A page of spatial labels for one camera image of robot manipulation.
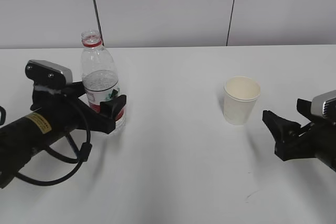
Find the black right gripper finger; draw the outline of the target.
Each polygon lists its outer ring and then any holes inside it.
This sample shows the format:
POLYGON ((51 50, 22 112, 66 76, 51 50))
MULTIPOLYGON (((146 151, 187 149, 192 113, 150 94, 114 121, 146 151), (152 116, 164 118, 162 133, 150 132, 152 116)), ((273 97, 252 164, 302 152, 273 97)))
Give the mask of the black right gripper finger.
POLYGON ((314 121, 314 117, 311 114, 311 102, 310 101, 303 100, 303 99, 297 99, 296 109, 299 112, 299 114, 304 116, 310 122, 314 121))
POLYGON ((269 110, 263 110, 262 121, 271 132, 275 142, 284 142, 291 136, 291 132, 295 134, 301 129, 299 123, 281 118, 269 110))

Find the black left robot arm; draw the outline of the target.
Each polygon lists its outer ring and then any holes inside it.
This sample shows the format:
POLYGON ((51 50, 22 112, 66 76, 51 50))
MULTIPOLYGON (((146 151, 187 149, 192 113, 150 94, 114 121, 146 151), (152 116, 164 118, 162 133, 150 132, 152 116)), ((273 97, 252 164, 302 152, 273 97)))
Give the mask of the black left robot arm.
POLYGON ((89 158, 91 133, 109 134, 115 130, 126 95, 101 102, 97 113, 80 100, 84 93, 82 82, 67 84, 54 94, 33 90, 32 113, 1 127, 1 188, 14 178, 36 186, 53 186, 68 180, 89 158), (50 181, 21 174, 20 170, 41 151, 73 164, 73 170, 50 181))

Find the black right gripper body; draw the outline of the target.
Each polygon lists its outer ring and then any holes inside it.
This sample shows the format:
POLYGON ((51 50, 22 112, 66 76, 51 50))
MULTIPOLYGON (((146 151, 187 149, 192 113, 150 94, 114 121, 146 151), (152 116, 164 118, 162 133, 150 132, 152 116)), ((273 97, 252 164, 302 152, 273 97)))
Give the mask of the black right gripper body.
POLYGON ((310 123, 287 130, 275 140, 275 155, 282 161, 316 158, 335 170, 335 126, 310 123))

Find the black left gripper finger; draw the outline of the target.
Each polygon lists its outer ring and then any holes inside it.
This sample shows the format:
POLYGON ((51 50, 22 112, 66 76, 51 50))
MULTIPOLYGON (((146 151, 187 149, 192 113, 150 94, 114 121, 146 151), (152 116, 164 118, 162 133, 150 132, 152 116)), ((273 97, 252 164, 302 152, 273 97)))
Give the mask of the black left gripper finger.
POLYGON ((116 121, 119 113, 127 102, 127 96, 122 94, 111 101, 100 103, 100 112, 95 112, 81 100, 78 100, 79 130, 89 129, 90 131, 110 134, 116 129, 116 121))
POLYGON ((66 96, 82 96, 85 92, 82 81, 66 84, 62 89, 62 94, 66 96))

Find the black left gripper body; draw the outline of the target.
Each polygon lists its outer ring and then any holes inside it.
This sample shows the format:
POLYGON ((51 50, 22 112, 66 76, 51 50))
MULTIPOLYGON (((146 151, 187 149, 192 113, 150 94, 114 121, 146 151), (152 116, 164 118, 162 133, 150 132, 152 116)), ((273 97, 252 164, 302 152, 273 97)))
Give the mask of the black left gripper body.
POLYGON ((84 127, 86 139, 91 139, 88 123, 72 97, 37 84, 33 87, 32 99, 29 121, 37 127, 37 140, 58 140, 79 126, 84 127))

